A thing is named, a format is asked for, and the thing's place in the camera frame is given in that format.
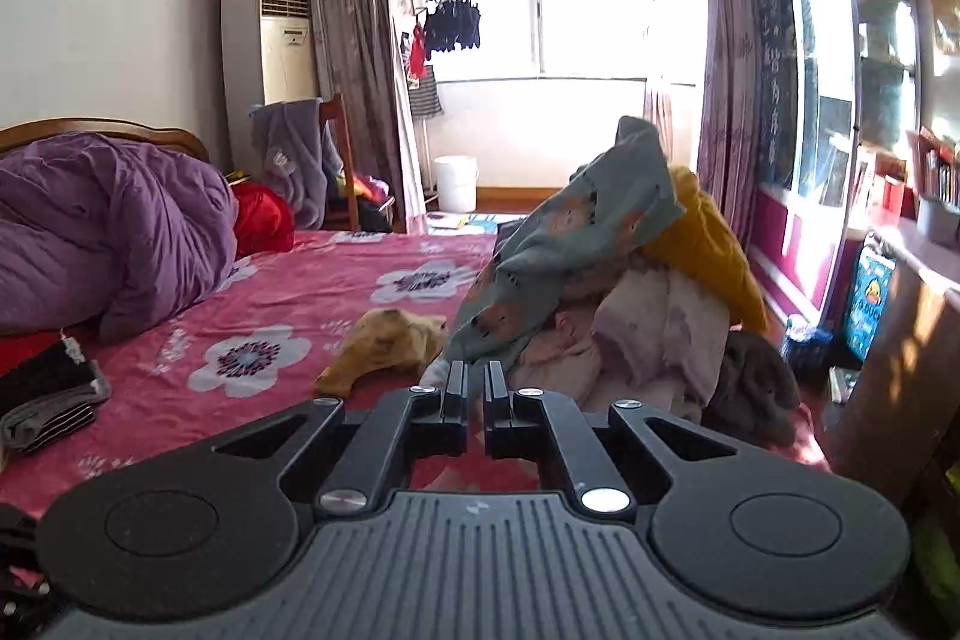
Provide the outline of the folded dark clothes stack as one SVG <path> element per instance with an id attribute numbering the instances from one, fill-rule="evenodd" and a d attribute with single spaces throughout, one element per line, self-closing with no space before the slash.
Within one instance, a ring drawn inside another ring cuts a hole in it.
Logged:
<path id="1" fill-rule="evenodd" d="M 16 338 L 2 356 L 2 461 L 83 429 L 110 395 L 109 381 L 75 336 Z"/>

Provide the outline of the small yellow brown garment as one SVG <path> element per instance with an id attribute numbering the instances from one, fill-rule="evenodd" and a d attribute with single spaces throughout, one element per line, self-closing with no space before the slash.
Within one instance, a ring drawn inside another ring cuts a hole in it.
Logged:
<path id="1" fill-rule="evenodd" d="M 332 364 L 314 380 L 314 395 L 347 398 L 355 381 L 379 370 L 423 374 L 448 342 L 443 315 L 373 308 L 361 315 Z"/>

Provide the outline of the white purple floral garment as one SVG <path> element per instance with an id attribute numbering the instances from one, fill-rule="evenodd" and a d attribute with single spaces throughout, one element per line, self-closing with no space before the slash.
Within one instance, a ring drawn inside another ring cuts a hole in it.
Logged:
<path id="1" fill-rule="evenodd" d="M 599 413 L 636 398 L 697 422 L 718 388 L 729 312 L 665 266 L 579 271 L 563 292 L 555 275 L 487 268 L 455 317 L 451 341 L 421 383 L 438 386 L 456 360 L 498 359 L 514 390 L 528 386 Z"/>

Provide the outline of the teal printed pajama garment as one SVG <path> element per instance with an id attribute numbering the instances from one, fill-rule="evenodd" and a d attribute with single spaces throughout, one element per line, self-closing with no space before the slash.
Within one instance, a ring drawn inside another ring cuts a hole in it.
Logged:
<path id="1" fill-rule="evenodd" d="M 443 359 L 508 369 L 565 299 L 584 298 L 590 276 L 619 269 L 683 214 L 658 129 L 625 115 L 612 148 L 494 250 L 457 310 Z"/>

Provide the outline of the pink floral bed blanket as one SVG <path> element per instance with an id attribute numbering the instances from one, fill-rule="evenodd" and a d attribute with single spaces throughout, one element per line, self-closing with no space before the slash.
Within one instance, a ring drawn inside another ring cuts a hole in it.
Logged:
<path id="1" fill-rule="evenodd" d="M 235 259 L 212 296 L 140 335 L 104 342 L 98 326 L 64 331 L 99 365 L 112 395 L 96 419 L 31 455 L 2 461 L 2 497 L 41 516 L 71 487 L 290 408 L 314 395 L 361 315 L 404 308 L 443 315 L 451 326 L 478 273 L 503 242 L 488 236 L 301 232 L 290 252 Z M 734 347 L 759 353 L 763 333 L 731 325 L 718 388 L 697 424 L 715 425 Z M 353 408 L 382 393 L 420 385 L 415 370 L 379 370 L 340 398 Z"/>

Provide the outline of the wooden chair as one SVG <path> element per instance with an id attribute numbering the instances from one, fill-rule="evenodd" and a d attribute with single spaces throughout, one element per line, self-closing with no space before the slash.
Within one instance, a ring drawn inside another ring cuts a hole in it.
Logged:
<path id="1" fill-rule="evenodd" d="M 394 230 L 395 198 L 384 182 L 356 169 L 340 94 L 320 103 L 319 123 L 322 170 L 327 177 L 322 229 L 389 234 Z"/>

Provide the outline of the white bucket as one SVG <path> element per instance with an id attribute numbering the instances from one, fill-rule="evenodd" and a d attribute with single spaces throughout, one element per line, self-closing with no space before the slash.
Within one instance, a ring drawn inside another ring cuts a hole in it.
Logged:
<path id="1" fill-rule="evenodd" d="M 449 154 L 434 159 L 441 211 L 472 213 L 477 209 L 478 163 L 473 156 Z"/>

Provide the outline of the mustard yellow garment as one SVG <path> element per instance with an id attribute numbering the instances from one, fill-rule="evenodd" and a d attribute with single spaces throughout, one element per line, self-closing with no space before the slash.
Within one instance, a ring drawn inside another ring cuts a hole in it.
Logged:
<path id="1" fill-rule="evenodd" d="M 643 257 L 677 269 L 713 294 L 726 305 L 732 326 L 763 333 L 765 302 L 739 239 L 693 170 L 670 164 L 669 174 L 685 213 L 641 247 Z"/>

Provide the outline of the red garment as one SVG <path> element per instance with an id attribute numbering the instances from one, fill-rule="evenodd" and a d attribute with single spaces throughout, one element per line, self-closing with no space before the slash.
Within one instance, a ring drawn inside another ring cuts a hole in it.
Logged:
<path id="1" fill-rule="evenodd" d="M 238 203 L 236 259 L 262 252 L 290 252 L 295 243 L 295 214 L 272 188 L 244 179 L 231 185 Z"/>

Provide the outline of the grey cloth on chair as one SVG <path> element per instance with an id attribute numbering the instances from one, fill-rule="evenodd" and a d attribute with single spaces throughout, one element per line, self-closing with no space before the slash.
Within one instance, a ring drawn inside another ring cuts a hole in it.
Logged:
<path id="1" fill-rule="evenodd" d="M 254 110 L 251 120 L 260 181 L 290 206 L 298 229 L 320 229 L 327 179 L 322 170 L 319 99 L 268 104 Z"/>

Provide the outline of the cluttered desk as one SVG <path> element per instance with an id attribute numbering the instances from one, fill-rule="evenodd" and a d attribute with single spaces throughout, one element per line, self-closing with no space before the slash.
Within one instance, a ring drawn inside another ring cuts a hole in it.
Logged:
<path id="1" fill-rule="evenodd" d="M 850 401 L 827 431 L 833 470 L 889 500 L 907 498 L 958 424 L 958 151 L 910 131 L 916 218 L 880 218 L 893 273 Z"/>

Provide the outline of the purple quilt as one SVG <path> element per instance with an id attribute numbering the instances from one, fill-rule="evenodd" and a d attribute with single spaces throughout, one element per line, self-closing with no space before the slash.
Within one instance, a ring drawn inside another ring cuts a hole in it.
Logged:
<path id="1" fill-rule="evenodd" d="M 210 164 L 99 133 L 2 156 L 2 333 L 91 321 L 124 341 L 217 292 L 233 191 Z"/>

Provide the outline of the white standing air conditioner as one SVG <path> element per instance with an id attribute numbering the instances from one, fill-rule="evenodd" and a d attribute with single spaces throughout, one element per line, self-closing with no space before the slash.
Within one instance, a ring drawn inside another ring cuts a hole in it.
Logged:
<path id="1" fill-rule="evenodd" d="M 260 169 L 249 113 L 319 96 L 309 0 L 221 0 L 221 55 L 231 159 Z"/>

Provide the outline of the hanging dark socks rack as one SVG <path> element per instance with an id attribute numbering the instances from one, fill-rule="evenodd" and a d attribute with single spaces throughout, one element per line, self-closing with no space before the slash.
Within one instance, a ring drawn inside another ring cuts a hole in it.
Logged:
<path id="1" fill-rule="evenodd" d="M 428 57 L 435 52 L 478 49 L 480 21 L 482 13 L 472 0 L 443 0 L 423 26 Z"/>

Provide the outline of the glass display cabinet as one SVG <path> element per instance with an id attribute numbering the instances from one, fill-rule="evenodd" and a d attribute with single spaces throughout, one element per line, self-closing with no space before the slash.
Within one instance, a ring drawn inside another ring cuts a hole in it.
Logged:
<path id="1" fill-rule="evenodd" d="M 778 319 L 832 326 L 877 154 L 918 125 L 914 0 L 758 0 L 761 71 L 748 255 Z"/>

